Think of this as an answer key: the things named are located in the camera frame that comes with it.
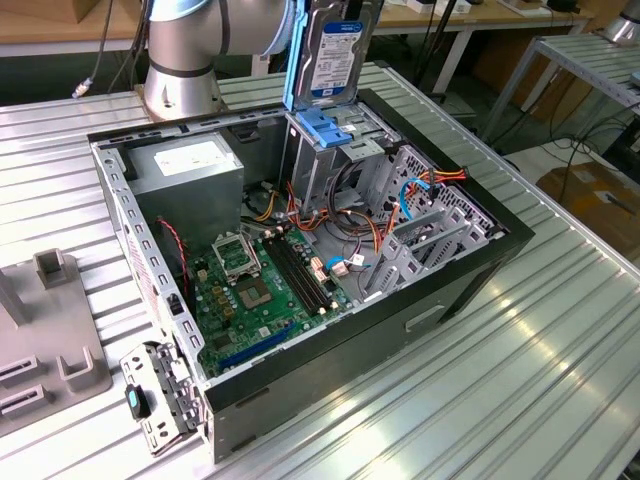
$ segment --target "yellow wire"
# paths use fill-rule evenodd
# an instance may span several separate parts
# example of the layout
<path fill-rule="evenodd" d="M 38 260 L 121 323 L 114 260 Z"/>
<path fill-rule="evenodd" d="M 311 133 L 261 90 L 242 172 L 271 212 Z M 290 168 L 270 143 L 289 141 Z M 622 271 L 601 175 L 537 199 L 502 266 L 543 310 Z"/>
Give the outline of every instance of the yellow wire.
<path fill-rule="evenodd" d="M 267 207 L 267 210 L 259 217 L 256 217 L 256 221 L 264 222 L 267 218 L 271 216 L 271 213 L 273 213 L 273 205 L 275 203 L 277 195 L 278 195 L 278 192 L 276 192 L 275 190 L 271 192 L 271 199 L 269 200 L 269 206 Z"/>

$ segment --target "robotic arm base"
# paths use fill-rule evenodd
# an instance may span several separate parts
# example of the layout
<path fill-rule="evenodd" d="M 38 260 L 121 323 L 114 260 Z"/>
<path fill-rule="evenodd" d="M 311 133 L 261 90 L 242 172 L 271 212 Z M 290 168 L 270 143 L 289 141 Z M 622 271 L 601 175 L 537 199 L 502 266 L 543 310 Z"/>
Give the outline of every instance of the robotic arm base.
<path fill-rule="evenodd" d="M 197 77 L 177 77 L 149 67 L 144 87 L 147 110 L 161 120 L 176 120 L 222 110 L 213 71 Z"/>

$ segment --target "blue cable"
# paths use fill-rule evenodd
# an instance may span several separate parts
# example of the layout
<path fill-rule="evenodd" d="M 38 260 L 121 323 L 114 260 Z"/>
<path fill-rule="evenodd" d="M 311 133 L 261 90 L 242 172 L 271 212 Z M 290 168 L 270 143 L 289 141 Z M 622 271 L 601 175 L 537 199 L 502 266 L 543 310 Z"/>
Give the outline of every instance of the blue cable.
<path fill-rule="evenodd" d="M 344 258 L 342 257 L 333 257 L 331 259 L 329 259 L 329 261 L 327 262 L 327 264 L 325 265 L 327 270 L 331 270 L 331 267 L 333 267 L 336 263 L 340 263 L 343 262 Z"/>
<path fill-rule="evenodd" d="M 402 188 L 400 189 L 400 208 L 402 209 L 402 213 L 404 213 L 409 220 L 413 220 L 413 216 L 411 215 L 411 212 L 409 212 L 409 206 L 407 205 L 407 200 L 404 198 L 404 196 L 407 193 L 407 187 L 411 183 L 420 185 L 425 190 L 429 190 L 429 188 L 431 188 L 431 186 L 427 182 L 416 177 L 410 178 L 409 180 L 404 182 L 404 185 L 402 185 Z"/>

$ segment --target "blue latch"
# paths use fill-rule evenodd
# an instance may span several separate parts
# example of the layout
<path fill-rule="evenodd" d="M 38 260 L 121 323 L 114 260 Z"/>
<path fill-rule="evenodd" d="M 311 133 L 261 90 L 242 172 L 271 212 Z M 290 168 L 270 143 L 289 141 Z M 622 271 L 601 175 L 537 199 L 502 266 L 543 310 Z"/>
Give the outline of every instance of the blue latch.
<path fill-rule="evenodd" d="M 325 115 L 319 108 L 298 112 L 296 118 L 322 148 L 336 147 L 353 140 L 351 135 L 340 130 L 340 127 L 333 122 L 333 118 Z"/>

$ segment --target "cardboard box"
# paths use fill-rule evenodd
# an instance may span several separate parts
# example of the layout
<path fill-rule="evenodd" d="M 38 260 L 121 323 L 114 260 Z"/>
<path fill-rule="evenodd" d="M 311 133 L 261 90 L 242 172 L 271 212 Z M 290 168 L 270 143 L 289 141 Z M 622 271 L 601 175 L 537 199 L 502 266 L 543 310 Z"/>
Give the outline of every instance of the cardboard box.
<path fill-rule="evenodd" d="M 564 172 L 556 168 L 537 183 L 556 201 Z M 562 206 L 628 260 L 640 258 L 640 194 L 603 165 L 572 166 Z"/>
<path fill-rule="evenodd" d="M 0 0 L 0 10 L 79 23 L 100 0 Z"/>

